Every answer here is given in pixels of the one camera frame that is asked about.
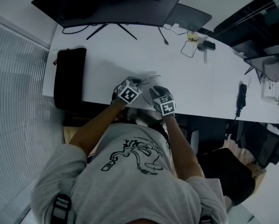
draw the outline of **black cable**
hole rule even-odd
[[[83,28],[83,29],[81,29],[80,31],[77,31],[77,32],[71,32],[71,33],[65,33],[64,32],[64,30],[65,30],[65,28],[63,29],[63,31],[62,31],[62,33],[63,34],[65,34],[65,35],[71,35],[71,34],[76,34],[76,33],[79,33],[79,32],[82,32],[82,31],[84,31],[84,30],[86,30],[89,26],[97,26],[98,24],[94,24],[94,25],[88,25],[88,26],[86,26],[85,28]]]
[[[159,30],[160,34],[162,35],[162,37],[163,37],[163,39],[164,39],[164,43],[165,43],[166,45],[168,45],[168,41],[165,39],[164,35],[162,34],[162,32],[161,32],[161,30],[160,30],[160,27],[158,27],[158,30]]]
[[[144,100],[150,105],[150,103],[146,100],[145,96],[143,96]]]
[[[188,55],[184,54],[182,51],[183,51],[184,47],[186,46],[186,43],[187,43],[187,42],[196,42],[196,41],[198,41],[198,40],[190,40],[190,41],[186,41],[186,42],[184,43],[184,46],[183,46],[183,47],[182,47],[182,49],[181,49],[181,53],[182,53],[183,55],[185,55],[185,56],[189,57],[189,58],[193,58],[193,57],[194,57],[194,55],[195,55],[195,51],[198,49],[198,47],[201,45],[201,43],[200,43],[200,44],[198,44],[198,45],[196,46],[196,49],[195,49],[194,53],[192,54],[192,56],[188,56]]]
[[[188,31],[187,31],[187,32],[178,34],[178,33],[176,33],[176,32],[175,32],[174,30],[172,30],[172,29],[168,29],[168,28],[165,28],[165,27],[163,27],[163,28],[166,29],[166,30],[170,30],[170,31],[174,32],[176,35],[183,35],[183,34],[188,33]]]

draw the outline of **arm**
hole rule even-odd
[[[69,143],[80,147],[85,152],[86,156],[88,156],[124,106],[125,103],[123,101],[115,101],[102,113],[81,127]]]
[[[163,116],[163,119],[167,125],[174,167],[178,177],[187,180],[192,176],[202,176],[196,155],[182,134],[174,116]]]

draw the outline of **chair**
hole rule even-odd
[[[236,143],[240,148],[249,150],[261,168],[266,168],[270,162],[275,165],[279,162],[279,135],[258,122],[244,121],[241,134],[237,134]]]
[[[223,195],[228,196],[234,206],[253,193],[256,183],[252,178],[252,172],[228,148],[198,155],[197,158],[205,177],[218,178]]]

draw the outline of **monitor stand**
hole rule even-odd
[[[247,73],[249,73],[250,71],[252,71],[254,68],[252,66],[250,66],[248,68],[248,70],[244,73],[244,75],[246,75]],[[257,73],[257,76],[258,76],[258,79],[259,79],[259,82],[261,83],[261,78],[263,76],[263,74],[259,75],[259,72],[255,69],[256,73]]]
[[[101,27],[99,27],[96,31],[94,31],[88,38],[87,40],[89,40],[92,36],[94,36],[97,32],[99,32],[100,30],[102,30],[103,28],[105,28],[108,24],[104,24]],[[121,27],[124,31],[126,31],[130,36],[132,36],[135,40],[137,40],[137,38],[132,35],[125,27],[123,27],[121,24],[117,24],[119,27]]]

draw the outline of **power adapter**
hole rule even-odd
[[[215,43],[209,41],[203,41],[203,43],[198,47],[199,50],[204,51],[205,49],[215,50]]]

